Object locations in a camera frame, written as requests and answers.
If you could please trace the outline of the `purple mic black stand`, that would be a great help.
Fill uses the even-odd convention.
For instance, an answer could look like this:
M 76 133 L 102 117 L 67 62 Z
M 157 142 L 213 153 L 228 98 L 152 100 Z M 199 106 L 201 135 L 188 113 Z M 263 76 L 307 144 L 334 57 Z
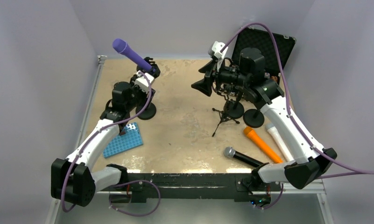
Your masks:
M 152 85 L 155 79 L 160 76 L 161 71 L 153 58 L 145 57 L 143 60 L 151 65 L 152 69 L 145 71 L 143 68 L 137 66 L 137 78 L 134 84 L 140 88 L 142 100 L 136 107 L 136 113 L 139 114 L 139 119 L 149 120 L 156 114 L 156 106 L 152 103 L 155 94 Z

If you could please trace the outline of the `black tripod stand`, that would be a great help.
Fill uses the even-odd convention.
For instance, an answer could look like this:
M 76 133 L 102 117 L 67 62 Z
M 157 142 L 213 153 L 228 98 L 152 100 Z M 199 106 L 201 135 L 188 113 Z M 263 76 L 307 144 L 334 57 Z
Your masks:
M 215 108 L 212 108 L 212 110 L 213 110 L 214 112 L 218 112 L 218 113 L 219 113 L 219 117 L 220 117 L 220 121 L 219 121 L 219 123 L 217 124 L 217 127 L 216 127 L 215 131 L 213 132 L 212 137 L 214 137 L 214 135 L 216 134 L 216 131 L 217 131 L 217 129 L 218 129 L 218 127 L 219 127 L 219 125 L 220 125 L 221 123 L 223 123 L 223 122 L 227 122 L 227 121 L 230 121 L 230 120 L 233 120 L 236 124 L 239 124 L 239 123 L 240 123 L 239 121 L 237 121 L 237 119 L 232 119 L 232 118 L 230 118 L 230 117 L 226 114 L 226 112 L 224 111 L 224 107 L 223 107 L 223 110 L 222 110 L 222 111 L 217 110 L 217 109 L 215 109 Z

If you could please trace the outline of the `purple microphone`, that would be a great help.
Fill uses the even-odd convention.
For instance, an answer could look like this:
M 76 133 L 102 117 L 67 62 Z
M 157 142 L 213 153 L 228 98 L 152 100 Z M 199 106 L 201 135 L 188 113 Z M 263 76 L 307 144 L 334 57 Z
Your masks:
M 121 54 L 134 62 L 140 70 L 150 71 L 152 69 L 152 66 L 133 51 L 126 41 L 117 38 L 113 41 L 112 47 L 118 54 Z

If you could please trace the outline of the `white mic clamp stand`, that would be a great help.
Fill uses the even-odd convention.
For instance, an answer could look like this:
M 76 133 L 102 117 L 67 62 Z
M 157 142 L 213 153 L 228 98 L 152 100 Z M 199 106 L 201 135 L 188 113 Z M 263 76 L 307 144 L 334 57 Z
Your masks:
M 261 107 L 246 110 L 243 114 L 243 121 L 251 128 L 261 127 L 265 121 L 265 117 L 261 112 Z

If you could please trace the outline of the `orange microphone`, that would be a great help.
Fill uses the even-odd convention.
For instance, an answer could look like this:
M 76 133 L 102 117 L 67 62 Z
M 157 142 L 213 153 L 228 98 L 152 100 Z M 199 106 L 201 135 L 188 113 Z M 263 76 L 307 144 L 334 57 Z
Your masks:
M 283 163 L 281 157 L 276 154 L 267 143 L 259 137 L 255 130 L 249 126 L 244 128 L 244 135 L 249 138 L 266 156 L 268 156 L 274 163 Z

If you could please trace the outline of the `black silver microphone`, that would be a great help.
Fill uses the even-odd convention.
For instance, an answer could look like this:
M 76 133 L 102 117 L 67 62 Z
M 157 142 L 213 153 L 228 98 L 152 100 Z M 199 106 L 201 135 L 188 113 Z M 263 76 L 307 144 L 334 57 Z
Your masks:
M 225 157 L 227 158 L 234 158 L 234 159 L 237 159 L 247 165 L 250 165 L 254 168 L 257 168 L 261 165 L 263 165 L 264 163 L 261 162 L 261 161 L 258 161 L 256 159 L 253 159 L 245 154 L 242 154 L 238 151 L 236 151 L 233 147 L 226 147 L 223 151 L 223 154 Z

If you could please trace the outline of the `white microphone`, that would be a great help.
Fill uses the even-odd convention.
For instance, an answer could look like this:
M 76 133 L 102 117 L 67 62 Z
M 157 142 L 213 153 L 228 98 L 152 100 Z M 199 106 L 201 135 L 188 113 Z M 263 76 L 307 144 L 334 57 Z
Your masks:
M 277 128 L 272 123 L 269 123 L 265 125 L 265 129 L 276 142 L 277 146 L 279 147 L 286 161 L 293 161 L 294 157 L 292 156 L 290 150 L 288 149 L 287 144 L 284 142 L 284 140 L 280 136 L 280 133 L 278 132 Z

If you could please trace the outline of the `orange mic round stand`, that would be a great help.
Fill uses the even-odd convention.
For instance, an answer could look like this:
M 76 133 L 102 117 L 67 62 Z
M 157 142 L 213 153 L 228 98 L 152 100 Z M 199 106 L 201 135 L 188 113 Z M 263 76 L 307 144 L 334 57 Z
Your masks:
M 231 99 L 230 94 L 226 95 L 226 103 L 224 106 L 224 111 L 232 119 L 239 119 L 244 114 L 244 106 L 241 104 L 243 94 L 239 92 L 236 95 L 236 99 Z

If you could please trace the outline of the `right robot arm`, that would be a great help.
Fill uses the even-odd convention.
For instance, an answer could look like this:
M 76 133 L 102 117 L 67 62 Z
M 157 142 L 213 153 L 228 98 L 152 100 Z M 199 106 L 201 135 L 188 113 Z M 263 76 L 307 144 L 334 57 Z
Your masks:
M 209 50 L 211 61 L 199 72 L 204 78 L 191 86 L 207 96 L 212 91 L 221 93 L 223 85 L 235 87 L 238 98 L 254 104 L 254 109 L 238 113 L 246 125 L 252 128 L 263 125 L 268 118 L 278 130 L 290 150 L 293 160 L 281 163 L 265 163 L 252 171 L 251 184 L 262 190 L 271 182 L 287 182 L 303 189 L 322 176 L 337 157 L 333 148 L 324 148 L 311 136 L 301 120 L 289 106 L 284 89 L 269 78 L 265 78 L 265 57 L 256 48 L 245 48 L 235 66 L 224 63 L 226 49 L 222 46 Z

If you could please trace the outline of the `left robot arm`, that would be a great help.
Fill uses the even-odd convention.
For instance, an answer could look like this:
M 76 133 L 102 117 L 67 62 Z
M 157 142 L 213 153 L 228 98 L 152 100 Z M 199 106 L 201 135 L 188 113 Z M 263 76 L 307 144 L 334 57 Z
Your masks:
M 141 106 L 135 117 L 141 115 L 154 96 L 155 76 L 138 71 L 130 82 L 114 85 L 112 99 L 102 112 L 94 130 L 65 159 L 51 164 L 50 194 L 60 201 L 62 210 L 70 212 L 75 206 L 85 207 L 96 192 L 112 186 L 117 191 L 128 185 L 127 169 L 110 164 L 92 172 L 92 168 L 108 144 L 134 119 L 130 112 Z

